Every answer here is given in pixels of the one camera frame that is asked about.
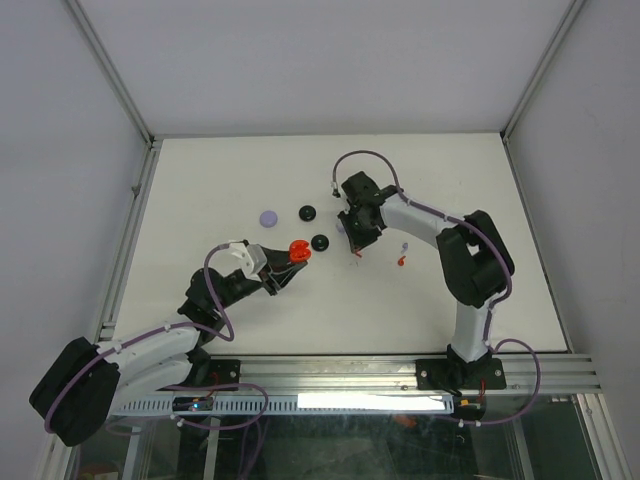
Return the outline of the orange charging case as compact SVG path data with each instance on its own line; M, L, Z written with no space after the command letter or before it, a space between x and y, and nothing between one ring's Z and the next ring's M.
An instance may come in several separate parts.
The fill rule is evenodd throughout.
M307 262L312 256L310 243L302 239L294 240L289 246L288 254L291 263Z

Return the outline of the purple charging case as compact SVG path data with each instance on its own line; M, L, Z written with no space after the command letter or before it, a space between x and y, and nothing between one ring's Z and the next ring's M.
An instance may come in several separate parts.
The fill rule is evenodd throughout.
M263 228L273 228L278 223L278 215L273 210L265 210L259 216L259 223Z

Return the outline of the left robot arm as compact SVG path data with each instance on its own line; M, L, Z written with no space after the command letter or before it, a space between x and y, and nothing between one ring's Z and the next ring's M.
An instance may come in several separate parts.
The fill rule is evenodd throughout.
M277 295L304 269L312 252L305 240L274 250L246 240L214 247L229 253L237 269L220 274L205 263L191 277L185 301L156 326L106 342L70 341L30 394L46 432L77 446L116 410L156 390L204 386L214 339L231 342L227 308L263 290Z

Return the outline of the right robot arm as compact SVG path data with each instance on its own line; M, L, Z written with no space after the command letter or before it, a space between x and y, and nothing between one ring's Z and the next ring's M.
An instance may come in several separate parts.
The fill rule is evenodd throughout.
M448 378L469 387L483 374L480 361L489 353L490 324L497 303L512 291L515 264L491 216L482 210L457 218L410 199L396 185L379 187L364 172L340 186L347 209L338 214L356 254L377 241L387 228L409 234L439 254L445 284L457 301L456 323L448 350Z

